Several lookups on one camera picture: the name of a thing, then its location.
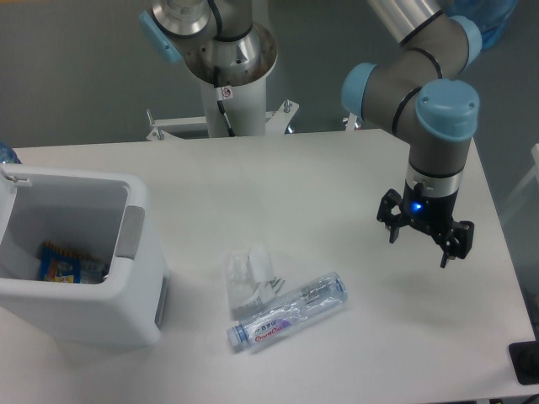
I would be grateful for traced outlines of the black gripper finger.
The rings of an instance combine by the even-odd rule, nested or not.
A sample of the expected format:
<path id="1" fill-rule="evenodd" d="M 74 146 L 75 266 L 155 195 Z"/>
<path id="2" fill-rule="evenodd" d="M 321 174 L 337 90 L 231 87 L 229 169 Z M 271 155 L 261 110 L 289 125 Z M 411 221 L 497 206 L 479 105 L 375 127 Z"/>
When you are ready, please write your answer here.
<path id="1" fill-rule="evenodd" d="M 475 225 L 471 221 L 453 221 L 443 232 L 435 236 L 435 242 L 442 249 L 440 266 L 444 268 L 449 260 L 465 259 L 472 249 Z"/>
<path id="2" fill-rule="evenodd" d="M 400 228 L 407 225 L 401 205 L 403 198 L 395 189 L 389 189 L 381 199 L 376 219 L 389 231 L 389 242 L 393 244 L 399 236 Z"/>

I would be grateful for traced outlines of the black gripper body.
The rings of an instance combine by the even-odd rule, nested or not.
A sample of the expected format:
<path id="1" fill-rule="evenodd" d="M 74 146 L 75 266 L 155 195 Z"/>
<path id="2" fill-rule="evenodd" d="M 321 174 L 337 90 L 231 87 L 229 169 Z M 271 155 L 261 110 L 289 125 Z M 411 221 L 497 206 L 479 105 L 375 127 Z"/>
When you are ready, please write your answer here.
<path id="1" fill-rule="evenodd" d="M 406 184 L 403 200 L 399 204 L 398 224 L 411 226 L 433 238 L 441 238 L 453 224 L 452 214 L 456 197 L 457 192 L 439 198 L 425 196 Z"/>

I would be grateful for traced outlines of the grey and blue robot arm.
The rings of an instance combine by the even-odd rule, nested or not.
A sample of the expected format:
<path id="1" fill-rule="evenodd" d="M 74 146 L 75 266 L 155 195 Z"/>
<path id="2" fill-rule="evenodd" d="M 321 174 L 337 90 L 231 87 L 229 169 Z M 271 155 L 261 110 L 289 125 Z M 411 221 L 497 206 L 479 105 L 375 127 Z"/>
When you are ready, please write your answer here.
<path id="1" fill-rule="evenodd" d="M 376 218 L 391 241 L 410 226 L 430 236 L 444 260 L 465 258 L 474 225 L 455 221 L 453 209 L 480 101 L 458 75 L 480 53 L 481 34 L 473 21 L 447 16 L 435 1 L 374 1 L 371 7 L 403 52 L 388 67 L 355 66 L 341 102 L 409 146 L 404 189 L 384 194 Z M 162 58 L 183 61 L 199 81 L 210 136 L 285 129 L 266 112 L 265 80 L 277 50 L 272 34 L 254 22 L 250 1 L 156 1 L 139 20 Z"/>

